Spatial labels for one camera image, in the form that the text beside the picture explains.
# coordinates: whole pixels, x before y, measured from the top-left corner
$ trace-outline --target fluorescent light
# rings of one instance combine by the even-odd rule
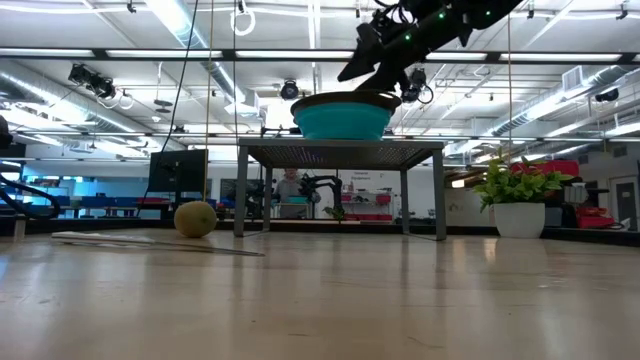
[[[353,56],[353,51],[339,51],[339,50],[239,50],[236,51],[236,56],[239,58],[262,58],[262,59],[349,59]]]
[[[42,158],[42,159],[36,159],[36,160],[40,160],[40,161],[77,161],[78,159],[73,159],[73,158]]]
[[[610,142],[640,142],[640,138],[613,138]]]
[[[2,161],[2,164],[9,165],[9,166],[15,166],[15,167],[22,167],[22,164],[14,163],[12,161]]]
[[[414,136],[414,139],[417,140],[469,140],[471,136]]]
[[[607,131],[605,133],[605,136],[613,137],[613,136],[624,135],[624,134],[628,134],[636,131],[640,131],[640,122],[618,126],[613,130]]]
[[[502,136],[502,137],[501,137],[501,136],[482,136],[482,137],[478,138],[478,140],[485,140],[485,141],[495,141],[495,140],[498,140],[498,141],[509,141],[509,138],[508,138],[508,137],[505,137],[505,136]],[[524,137],[524,138],[522,138],[522,137],[512,137],[512,138],[511,138],[511,141],[513,141],[514,143],[515,143],[516,141],[522,141],[522,142],[524,142],[524,141],[535,141],[535,140],[536,140],[536,138],[526,138],[526,137]]]
[[[555,155],[566,155],[566,154],[572,153],[572,152],[574,152],[576,150],[582,149],[585,146],[587,146],[587,145],[578,145],[578,146],[570,147],[568,149],[564,149],[562,151],[558,151],[557,153],[555,153]]]
[[[579,128],[579,127],[580,127],[580,125],[578,125],[577,123],[571,124],[571,125],[567,125],[567,126],[563,126],[563,127],[559,128],[557,130],[554,130],[554,131],[548,133],[547,136],[545,136],[545,137],[554,137],[554,136],[566,134],[566,133],[568,133],[570,131],[573,131],[573,130]]]
[[[452,181],[451,182],[451,187],[454,188],[454,189],[463,188],[464,187],[464,179],[463,180]]]
[[[20,134],[25,134],[25,135],[53,135],[53,136],[82,135],[82,133],[80,131],[20,131]]]
[[[62,143],[59,142],[56,139],[50,138],[48,136],[44,136],[44,135],[34,135],[34,136],[27,136],[27,135],[22,135],[22,134],[18,134],[19,136],[25,138],[25,139],[29,139],[29,140],[33,140],[33,141],[39,141],[41,143],[45,143],[45,144],[49,144],[49,145],[53,145],[53,146],[62,146]]]
[[[81,49],[7,49],[0,48],[4,56],[94,57],[93,51]]]
[[[487,58],[486,53],[474,53],[474,52],[432,52],[427,55],[427,60],[442,60],[442,61],[455,61],[455,60],[484,60]]]
[[[512,61],[617,61],[622,54],[511,54]],[[508,61],[509,54],[500,55],[500,60]]]
[[[544,141],[563,141],[563,142],[601,142],[601,139],[595,138],[544,138]]]
[[[187,50],[107,50],[109,57],[118,58],[174,58],[181,59]],[[221,58],[222,51],[211,51],[212,58]],[[189,58],[208,59],[209,50],[189,50]]]

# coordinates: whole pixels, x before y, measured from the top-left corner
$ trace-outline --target workbench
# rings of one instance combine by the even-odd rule
[[[273,169],[325,169],[399,171],[402,199],[402,231],[409,234],[409,195],[407,171],[433,158],[433,184],[436,210],[436,240],[445,240],[447,224],[444,205],[444,167],[442,142],[412,140],[308,140],[239,139],[238,182],[234,234],[244,236],[245,202],[249,156],[264,166],[264,203],[271,204]],[[264,212],[263,231],[268,231],[271,212]]]

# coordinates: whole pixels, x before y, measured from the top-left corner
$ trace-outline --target floor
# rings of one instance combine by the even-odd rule
[[[119,231],[170,239],[169,230]],[[0,252],[14,359],[637,359],[640,250],[272,233],[263,258],[21,244]]]

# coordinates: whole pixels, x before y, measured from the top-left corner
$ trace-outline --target teal bowl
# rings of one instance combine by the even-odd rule
[[[301,99],[291,113],[307,139],[381,140],[401,103],[387,93],[335,92]]]

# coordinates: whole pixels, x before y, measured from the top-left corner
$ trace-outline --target table leg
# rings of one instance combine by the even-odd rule
[[[407,170],[400,171],[400,198],[402,199],[402,232],[409,233],[409,184]]]
[[[444,205],[444,166],[442,150],[433,152],[433,194],[436,205],[436,240],[447,239],[447,214]]]
[[[262,224],[263,231],[269,231],[271,227],[271,189],[273,188],[273,168],[266,168],[265,172],[265,186],[264,186],[264,223]]]
[[[244,236],[244,213],[245,201],[247,198],[247,168],[249,167],[249,149],[246,146],[240,147],[238,155],[238,179],[236,180],[236,213],[233,224],[233,234],[238,237]]]

